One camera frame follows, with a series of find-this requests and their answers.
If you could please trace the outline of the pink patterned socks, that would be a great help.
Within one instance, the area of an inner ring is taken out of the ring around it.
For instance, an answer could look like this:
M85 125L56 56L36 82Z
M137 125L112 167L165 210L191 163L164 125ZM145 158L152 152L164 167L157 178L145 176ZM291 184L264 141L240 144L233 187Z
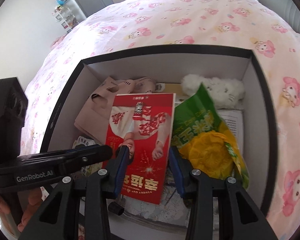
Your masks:
M150 77L121 82L107 77L92 92L75 119L74 126L95 141L105 144L110 112L118 94L143 94L155 91L156 81Z

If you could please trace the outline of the red printed envelope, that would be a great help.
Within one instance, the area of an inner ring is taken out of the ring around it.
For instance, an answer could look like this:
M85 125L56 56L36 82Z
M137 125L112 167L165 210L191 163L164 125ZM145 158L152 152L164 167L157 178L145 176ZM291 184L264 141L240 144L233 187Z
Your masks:
M129 149L121 194L159 204L170 148L174 93L120 94L110 111L106 144Z

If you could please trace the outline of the green yellow snack bag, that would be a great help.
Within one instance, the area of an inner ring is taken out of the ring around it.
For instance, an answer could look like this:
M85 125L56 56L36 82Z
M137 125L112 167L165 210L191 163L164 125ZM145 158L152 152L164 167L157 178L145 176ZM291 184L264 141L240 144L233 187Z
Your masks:
M248 169L237 140L202 84L175 107L171 145L177 146L194 169L221 180L233 175L244 189L249 187Z

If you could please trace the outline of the cartoon printed white paper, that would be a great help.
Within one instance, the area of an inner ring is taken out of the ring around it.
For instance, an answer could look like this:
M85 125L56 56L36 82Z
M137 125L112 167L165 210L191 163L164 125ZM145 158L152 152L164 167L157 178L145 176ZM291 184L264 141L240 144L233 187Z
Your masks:
M237 140L238 149L243 155L244 150L244 125L243 112L236 109L218 109L217 113L225 121L230 131Z

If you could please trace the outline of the black storage box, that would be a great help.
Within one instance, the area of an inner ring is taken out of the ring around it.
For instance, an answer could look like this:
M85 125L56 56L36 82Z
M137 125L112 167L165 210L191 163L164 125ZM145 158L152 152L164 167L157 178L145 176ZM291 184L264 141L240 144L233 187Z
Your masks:
M262 69L250 50L208 45L162 45L127 49L83 60L71 72L46 127L42 152L68 149L74 120L92 91L107 77L115 80L151 77L179 83L187 74L243 81L243 158L248 193L264 214L274 192L277 166L276 122Z

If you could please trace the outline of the white plush cat toy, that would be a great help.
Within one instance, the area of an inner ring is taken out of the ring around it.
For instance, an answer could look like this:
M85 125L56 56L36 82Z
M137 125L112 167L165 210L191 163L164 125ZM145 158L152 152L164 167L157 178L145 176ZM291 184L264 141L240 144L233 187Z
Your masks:
M181 80L183 93L188 96L193 96L200 85L205 87L217 109L235 109L240 106L245 96L243 82L237 79L205 78L188 74Z

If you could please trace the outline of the pink cartoon bedspread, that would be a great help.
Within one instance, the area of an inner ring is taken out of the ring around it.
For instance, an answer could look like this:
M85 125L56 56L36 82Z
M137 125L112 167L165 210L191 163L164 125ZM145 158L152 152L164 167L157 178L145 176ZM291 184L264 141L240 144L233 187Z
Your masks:
M80 23L54 48L26 89L22 154L37 153L62 89L80 60L159 44L213 44L251 49L274 99L279 164L268 220L279 239L300 225L300 34L257 0L126 0Z

